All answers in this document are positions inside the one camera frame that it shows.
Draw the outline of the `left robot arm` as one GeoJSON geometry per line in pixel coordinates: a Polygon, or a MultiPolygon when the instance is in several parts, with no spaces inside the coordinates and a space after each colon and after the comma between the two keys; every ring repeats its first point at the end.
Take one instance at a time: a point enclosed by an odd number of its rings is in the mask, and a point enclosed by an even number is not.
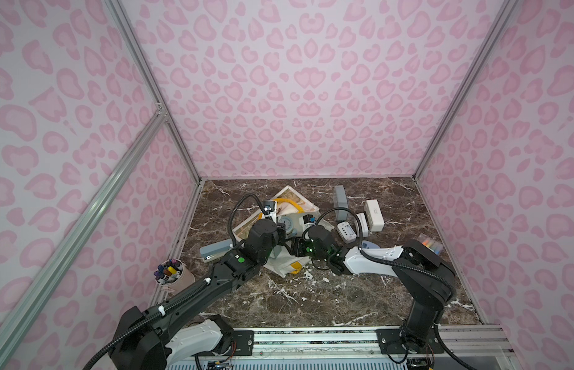
{"type": "Polygon", "coordinates": [[[120,319],[105,353],[117,369],[164,369],[171,339],[197,314],[257,276],[271,251],[285,243],[285,226],[256,221],[243,245],[210,265],[208,274],[172,298],[144,311],[134,306],[120,319]]]}

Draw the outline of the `small white digital clock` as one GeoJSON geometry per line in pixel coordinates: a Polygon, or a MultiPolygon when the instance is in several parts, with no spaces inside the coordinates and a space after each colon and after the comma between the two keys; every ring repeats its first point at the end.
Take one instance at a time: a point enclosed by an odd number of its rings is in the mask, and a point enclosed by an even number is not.
{"type": "Polygon", "coordinates": [[[342,221],[336,225],[336,232],[345,244],[351,244],[356,241],[357,233],[348,221],[342,221]]]}

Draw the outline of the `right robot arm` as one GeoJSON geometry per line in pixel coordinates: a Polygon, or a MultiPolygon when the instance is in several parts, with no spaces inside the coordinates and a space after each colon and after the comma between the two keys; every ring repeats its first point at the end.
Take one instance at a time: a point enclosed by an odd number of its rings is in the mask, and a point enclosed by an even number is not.
{"type": "Polygon", "coordinates": [[[455,270],[417,240],[393,248],[347,248],[339,246],[321,225],[290,240],[290,254],[321,260],[333,274],[398,278],[413,299],[410,313],[399,329],[398,342],[412,352],[427,347],[431,329],[441,321],[445,306],[457,295],[455,270]]]}

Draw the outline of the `white rectangular digital clock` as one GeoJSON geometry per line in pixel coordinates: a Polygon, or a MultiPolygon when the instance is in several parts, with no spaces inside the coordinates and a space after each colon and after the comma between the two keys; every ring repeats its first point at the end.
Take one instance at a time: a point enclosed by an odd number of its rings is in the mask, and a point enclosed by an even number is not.
{"type": "Polygon", "coordinates": [[[364,212],[367,216],[367,224],[370,232],[381,232],[385,222],[378,200],[366,200],[364,202],[364,212]]]}

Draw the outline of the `grey blue square clock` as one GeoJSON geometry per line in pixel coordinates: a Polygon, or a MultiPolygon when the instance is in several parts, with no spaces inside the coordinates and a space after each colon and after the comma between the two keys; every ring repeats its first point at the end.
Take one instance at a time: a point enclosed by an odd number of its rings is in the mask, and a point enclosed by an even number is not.
{"type": "Polygon", "coordinates": [[[334,186],[333,205],[335,208],[348,208],[348,200],[343,185],[334,186]]]}

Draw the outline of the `white canvas bag yellow handles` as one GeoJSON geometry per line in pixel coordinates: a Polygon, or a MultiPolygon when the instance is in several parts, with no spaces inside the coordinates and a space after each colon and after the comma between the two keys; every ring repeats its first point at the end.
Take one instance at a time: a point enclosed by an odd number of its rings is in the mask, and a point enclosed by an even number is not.
{"type": "Polygon", "coordinates": [[[276,196],[262,200],[256,194],[244,195],[229,216],[227,230],[234,249],[248,248],[280,277],[297,274],[311,262],[303,232],[319,219],[319,207],[291,186],[276,196]],[[238,226],[234,218],[247,200],[258,209],[238,226]]]}

